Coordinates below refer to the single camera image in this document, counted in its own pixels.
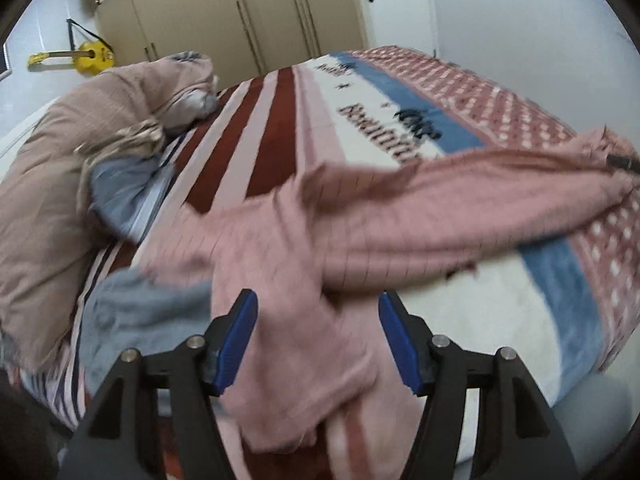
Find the yellow guitar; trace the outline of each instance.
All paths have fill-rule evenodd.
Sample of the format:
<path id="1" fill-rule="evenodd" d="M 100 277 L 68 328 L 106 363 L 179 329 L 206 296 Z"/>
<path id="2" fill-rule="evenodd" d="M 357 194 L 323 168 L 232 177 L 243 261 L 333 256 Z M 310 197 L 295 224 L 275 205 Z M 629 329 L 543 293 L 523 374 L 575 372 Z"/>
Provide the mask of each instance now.
<path id="1" fill-rule="evenodd" d="M 93 75 L 97 75 L 103 70 L 112 68 L 115 65 L 113 59 L 113 49 L 97 34 L 92 33 L 90 30 L 86 30 L 84 27 L 76 23 L 72 19 L 66 20 L 69 28 L 69 41 L 71 43 L 71 50 L 60 50 L 57 52 L 39 52 L 38 54 L 31 54 L 27 60 L 27 67 L 31 67 L 37 63 L 43 62 L 50 57 L 71 57 L 73 58 L 74 67 L 78 72 L 87 72 Z M 89 33 L 97 41 L 85 41 L 76 50 L 74 45 L 73 33 L 71 26 L 77 25 L 85 32 Z"/>

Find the wall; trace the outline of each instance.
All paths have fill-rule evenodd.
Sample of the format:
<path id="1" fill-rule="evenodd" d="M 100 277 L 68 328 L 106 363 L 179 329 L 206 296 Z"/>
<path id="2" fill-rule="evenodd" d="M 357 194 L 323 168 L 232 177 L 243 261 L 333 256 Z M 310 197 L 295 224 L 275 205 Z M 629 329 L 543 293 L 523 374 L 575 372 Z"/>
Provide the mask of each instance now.
<path id="1" fill-rule="evenodd" d="M 640 55 L 605 0 L 435 0 L 443 59 L 640 149 Z"/>
<path id="2" fill-rule="evenodd" d="M 0 138 L 52 99 L 84 81 L 68 59 L 47 60 L 47 67 L 27 70 L 29 54 L 68 50 L 68 17 L 95 30 L 89 0 L 33 0 L 7 41 L 12 73 L 0 80 Z M 84 35 L 76 34 L 76 44 Z"/>

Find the bed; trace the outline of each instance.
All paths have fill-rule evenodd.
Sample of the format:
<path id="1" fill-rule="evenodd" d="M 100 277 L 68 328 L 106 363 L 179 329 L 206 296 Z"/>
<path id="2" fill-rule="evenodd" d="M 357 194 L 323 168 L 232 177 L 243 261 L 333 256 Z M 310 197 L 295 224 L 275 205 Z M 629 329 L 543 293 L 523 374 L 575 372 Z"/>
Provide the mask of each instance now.
<path id="1" fill-rule="evenodd" d="M 167 149 L 177 176 L 156 223 L 174 216 L 184 202 L 202 212 L 237 205 L 322 161 L 395 168 L 415 157 L 479 146 L 545 149 L 575 135 L 535 103 L 496 83 L 394 46 L 310 60 L 227 89 L 219 99 L 217 112 Z M 423 110 L 442 136 L 413 139 L 395 117 L 407 108 Z M 400 296 L 434 332 L 464 348 L 487 353 L 516 348 L 548 401 L 556 404 L 593 370 L 612 363 L 617 369 L 614 361 L 638 325 L 639 210 L 636 191 L 568 237 L 520 247 L 437 282 L 401 290 Z M 78 362 L 84 302 L 96 283 L 135 265 L 144 250 L 144 243 L 117 243 L 101 251 L 56 367 L 37 376 L 20 374 L 24 388 L 70 429 L 77 427 L 89 397 Z M 626 355 L 637 355 L 638 344 L 634 338 Z M 638 362 L 631 365 L 615 377 L 640 375 Z M 637 384 L 629 378 L 629 391 Z M 633 413 L 626 416 L 629 426 L 640 410 L 638 399 L 636 388 Z M 621 418 L 616 404 L 601 406 L 615 412 L 604 418 Z M 477 411 L 478 395 L 470 391 L 460 462 L 473 453 Z M 620 437 L 618 430 L 601 435 L 600 456 Z M 593 466 L 593 457 L 583 461 L 582 470 Z"/>

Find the silver bolt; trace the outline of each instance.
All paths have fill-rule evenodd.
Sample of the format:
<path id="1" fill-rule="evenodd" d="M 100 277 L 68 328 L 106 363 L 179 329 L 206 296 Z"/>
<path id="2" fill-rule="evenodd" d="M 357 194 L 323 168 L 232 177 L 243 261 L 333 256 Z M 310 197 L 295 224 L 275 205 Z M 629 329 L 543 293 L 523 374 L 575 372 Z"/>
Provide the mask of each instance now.
<path id="1" fill-rule="evenodd" d="M 202 348 L 204 346 L 204 343 L 204 338 L 201 335 L 192 335 L 187 339 L 187 346 L 189 348 L 193 348 L 194 350 Z"/>
<path id="2" fill-rule="evenodd" d="M 500 355 L 503 359 L 507 359 L 507 361 L 513 361 L 516 357 L 518 357 L 518 353 L 510 346 L 500 348 Z"/>
<path id="3" fill-rule="evenodd" d="M 138 350 L 136 350 L 135 348 L 127 348 L 120 354 L 120 358 L 126 363 L 132 363 L 138 357 L 140 357 L 140 352 L 138 352 Z"/>
<path id="4" fill-rule="evenodd" d="M 435 335 L 431 339 L 431 342 L 436 348 L 446 348 L 451 343 L 451 339 L 449 339 L 445 335 Z"/>

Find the beige wardrobe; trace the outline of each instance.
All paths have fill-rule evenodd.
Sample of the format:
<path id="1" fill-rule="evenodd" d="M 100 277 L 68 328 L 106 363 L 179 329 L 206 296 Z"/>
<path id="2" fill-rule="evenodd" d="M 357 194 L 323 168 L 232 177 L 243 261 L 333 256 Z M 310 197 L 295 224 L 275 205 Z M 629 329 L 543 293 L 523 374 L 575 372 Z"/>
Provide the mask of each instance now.
<path id="1" fill-rule="evenodd" d="M 364 45 L 356 0 L 106 0 L 97 21 L 119 65 L 196 50 L 220 88 Z"/>

